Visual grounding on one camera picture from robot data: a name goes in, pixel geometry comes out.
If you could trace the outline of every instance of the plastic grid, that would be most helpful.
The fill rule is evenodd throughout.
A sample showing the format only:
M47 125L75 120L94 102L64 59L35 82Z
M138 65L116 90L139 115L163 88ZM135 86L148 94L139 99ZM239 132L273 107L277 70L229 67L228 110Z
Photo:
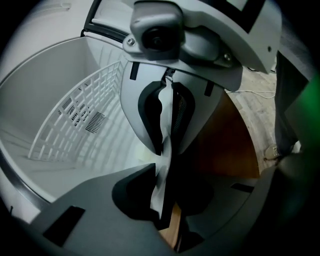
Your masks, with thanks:
M119 93L124 72L121 61L89 75L75 85L42 123L28 158L42 161L75 161L81 141L90 133L89 121L110 97Z

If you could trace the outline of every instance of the black slot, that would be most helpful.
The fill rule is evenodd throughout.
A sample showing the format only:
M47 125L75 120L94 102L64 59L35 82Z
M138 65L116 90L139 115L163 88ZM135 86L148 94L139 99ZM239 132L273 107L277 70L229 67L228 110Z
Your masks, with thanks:
M245 32L249 33L255 24L266 0L247 0L243 10L239 10L232 3L221 0L200 0L219 10L237 23Z
M214 82L208 81L208 83L206 84L205 91L204 91L205 96L208 96L208 97L211 96L212 90L214 89L214 85L215 85Z
M243 184L240 184L240 183L234 183L231 186L231 188L235 189L235 190L251 193L254 190L255 187L254 186L243 185Z
M131 74L130 74L130 80L136 80L137 79L137 74L138 74L138 70L139 70L139 62L134 62L132 64L132 68L131 68Z
M150 209L156 181L156 164L151 163L119 180L112 189L112 200L129 218L156 222L159 215Z
M43 236L57 246L62 247L85 211L80 207L70 206L43 233Z
M153 81L142 90L138 100L139 115L158 156L163 150L160 129L162 104L159 100L159 93L164 87L165 85L161 81Z

